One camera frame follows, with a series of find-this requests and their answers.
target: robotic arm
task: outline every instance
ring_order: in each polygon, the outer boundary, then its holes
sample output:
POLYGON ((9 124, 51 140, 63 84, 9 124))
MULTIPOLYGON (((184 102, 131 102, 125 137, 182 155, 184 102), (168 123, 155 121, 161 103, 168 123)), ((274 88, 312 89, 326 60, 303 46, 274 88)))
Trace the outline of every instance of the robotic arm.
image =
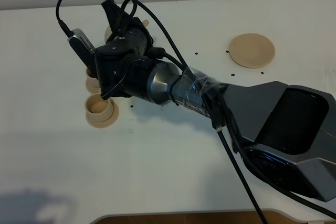
MULTIPOLYGON (((234 152, 240 153, 254 175, 288 197, 335 218, 334 213, 292 193, 322 201, 336 197, 334 97, 281 82, 253 87, 218 82, 189 68, 184 60, 178 62, 163 48, 153 47, 149 32, 133 17, 139 3, 134 3, 131 14, 124 11, 129 1, 136 0, 126 0, 121 7, 113 0, 102 3, 113 33, 98 48, 80 29, 70 31, 58 16, 71 47, 99 80, 101 97, 135 96, 159 105, 172 101, 209 117, 235 166, 222 134, 222 127, 227 126, 234 152), (174 63, 162 61, 164 57, 174 63)), ((239 167, 235 168, 249 193, 239 167)))

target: light brown cylinder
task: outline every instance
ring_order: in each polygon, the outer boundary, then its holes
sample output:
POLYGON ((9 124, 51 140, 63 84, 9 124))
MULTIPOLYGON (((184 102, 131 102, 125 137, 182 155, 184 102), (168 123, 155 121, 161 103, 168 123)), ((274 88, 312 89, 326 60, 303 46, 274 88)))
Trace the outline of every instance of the light brown cylinder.
POLYGON ((91 71, 87 68, 85 70, 85 74, 86 74, 86 88, 87 90, 91 93, 98 93, 100 86, 99 86, 99 81, 95 78, 92 77, 92 73, 91 71))
POLYGON ((86 100, 85 110, 91 121, 104 122, 112 116, 113 105, 110 99, 104 101, 100 94, 96 93, 86 100))

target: white table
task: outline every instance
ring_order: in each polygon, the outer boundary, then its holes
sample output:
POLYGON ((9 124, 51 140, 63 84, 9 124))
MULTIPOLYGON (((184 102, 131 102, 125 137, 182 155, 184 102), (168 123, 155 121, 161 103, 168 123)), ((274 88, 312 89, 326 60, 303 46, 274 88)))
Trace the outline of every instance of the white table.
MULTIPOLYGON (((218 80, 244 86, 278 80, 336 97, 336 0, 147 6, 188 64, 218 80), (230 59, 229 42, 243 33, 274 43, 271 64, 246 69, 230 59)), ((64 7, 60 14, 95 46, 103 44, 102 7, 64 7)), ((154 21, 142 10, 138 16, 149 19, 155 45, 173 54, 154 21)), ((207 118, 174 104, 116 98, 115 124, 89 126, 85 66, 66 39, 54 8, 0 11, 0 222, 83 224, 110 215, 253 210, 207 118)), ((330 220, 273 190, 235 157, 262 209, 330 220)), ((336 199, 311 201, 336 211, 336 199)))

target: cable connector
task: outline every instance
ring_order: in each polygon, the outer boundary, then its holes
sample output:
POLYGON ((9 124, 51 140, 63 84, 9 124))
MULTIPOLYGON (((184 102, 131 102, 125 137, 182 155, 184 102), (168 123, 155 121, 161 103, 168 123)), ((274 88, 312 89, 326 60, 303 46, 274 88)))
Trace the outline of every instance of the cable connector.
POLYGON ((63 22, 63 20, 60 20, 59 22, 59 26, 62 28, 62 30, 64 31, 64 33, 68 36, 68 38, 70 38, 73 33, 72 31, 69 29, 69 27, 63 22))
POLYGON ((208 112, 209 117, 211 119, 212 128, 214 128, 216 132, 220 132, 225 126, 225 119, 222 111, 222 106, 217 98, 214 98, 209 102, 207 102, 206 100, 207 100, 206 98, 203 98, 206 111, 208 112))
POLYGON ((151 59, 163 59, 165 52, 162 47, 151 47, 147 50, 146 56, 151 59))

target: black cable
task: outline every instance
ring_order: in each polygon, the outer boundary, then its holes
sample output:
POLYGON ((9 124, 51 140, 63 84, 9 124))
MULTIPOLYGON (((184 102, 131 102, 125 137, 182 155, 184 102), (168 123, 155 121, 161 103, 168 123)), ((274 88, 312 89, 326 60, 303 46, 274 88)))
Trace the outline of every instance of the black cable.
POLYGON ((233 143, 235 145, 235 147, 237 148, 238 152, 240 153, 242 159, 247 163, 247 165, 252 168, 256 173, 257 175, 264 181, 266 182, 268 185, 270 185, 271 187, 273 187, 275 190, 279 191, 280 193, 286 195, 287 197, 309 207, 309 208, 312 208, 318 212, 321 212, 333 219, 336 219, 336 214, 333 213, 332 211, 329 211, 323 207, 320 207, 308 200, 305 200, 303 198, 301 198, 300 196, 297 196, 296 194, 290 192, 290 191, 287 191, 285 189, 283 189, 282 187, 278 186, 277 184, 275 184, 273 181, 271 181, 267 176, 265 176, 262 171, 260 171, 258 169, 258 167, 256 167, 256 165, 247 157, 247 155, 245 154, 244 150, 242 149, 242 147, 240 146, 239 144, 239 141, 238 141, 238 137, 237 137, 237 134, 236 134, 236 130, 234 129, 234 126, 233 126, 233 121, 234 121, 234 117, 233 117, 233 114, 231 112, 231 110, 227 107, 226 103, 225 103, 225 100, 223 97, 220 98, 220 103, 223 107, 223 110, 224 110, 224 119, 225 119, 225 122, 226 122, 226 126, 227 126, 227 129, 230 133, 230 136, 233 140, 233 143))
POLYGON ((166 52, 164 52, 162 55, 163 55, 163 57, 165 57, 168 60, 170 60, 172 63, 174 63, 178 68, 180 68, 183 71, 182 64, 178 60, 176 60, 173 56, 167 54, 166 52))
POLYGON ((114 40, 114 38, 118 35, 119 37, 123 37, 124 33, 125 33, 125 30, 128 26, 128 24, 130 23, 130 21, 132 20, 135 12, 137 11, 137 4, 133 1, 133 0, 125 0, 121 7, 120 7, 120 11, 118 12, 118 15, 117 15, 117 20, 115 21, 115 24, 113 25, 113 27, 111 27, 111 30, 112 30, 112 34, 111 36, 109 37, 109 41, 110 40, 114 40), (121 19, 124 15, 124 10, 127 6, 127 4, 129 3, 129 1, 132 1, 133 3, 133 8, 132 8, 132 12, 130 13, 127 21, 125 22, 124 26, 122 28, 120 28, 120 22, 121 22, 121 19))
POLYGON ((238 176, 240 178, 240 181, 243 183, 244 188, 245 188, 245 190, 246 190, 246 192, 248 194, 248 197, 250 198, 250 200, 251 200, 254 208, 256 209, 256 211, 257 211, 257 213, 258 213, 261 221, 263 222, 263 224, 268 224, 268 222, 267 222, 264 214, 262 213, 262 210, 258 206, 258 203, 256 202, 256 199, 254 198, 254 196, 253 196, 253 194, 251 192, 251 189, 249 188, 249 186, 248 186, 248 184, 247 184, 247 182, 246 182, 246 180, 245 180, 245 178, 244 178, 244 176, 243 176, 243 174, 242 174, 242 172, 241 172, 241 170, 240 170, 240 168, 239 168, 239 166, 238 166, 238 164, 237 164, 237 162, 235 160, 235 157, 233 156, 233 154, 232 154, 232 152, 230 150, 230 147, 228 146, 228 144, 227 144, 227 142, 225 140, 225 137, 224 137, 223 133, 221 131, 219 131, 218 132, 218 136, 221 139, 221 142, 222 142, 222 144, 223 144, 223 146, 224 146, 224 148, 226 150, 226 153, 229 156, 229 158, 230 158, 230 160, 231 160, 231 162, 233 164, 233 167, 235 168, 235 170, 236 170, 236 172, 237 172, 237 174, 238 174, 238 176))
MULTIPOLYGON (((160 27, 160 29, 162 30, 163 34, 166 36, 169 44, 171 45, 171 47, 173 48, 174 52, 176 53, 178 59, 180 60, 182 66, 183 66, 183 69, 185 69, 186 67, 188 67, 188 65, 185 62, 185 60, 183 59, 181 53, 177 49, 174 41, 172 40, 172 38, 168 34, 167 30, 162 25, 162 23, 159 21, 159 19, 144 4, 142 4, 140 1, 138 1, 138 0, 133 0, 133 1, 135 3, 137 3, 142 9, 144 9, 153 18, 153 20, 157 23, 157 25, 160 27)), ((56 5, 56 18, 57 18, 58 23, 61 26, 62 30, 65 32, 65 34, 68 37, 71 37, 71 35, 72 35, 71 30, 67 27, 67 25, 59 17, 59 8, 60 8, 60 5, 61 5, 61 2, 62 2, 62 0, 58 0, 57 5, 56 5)))

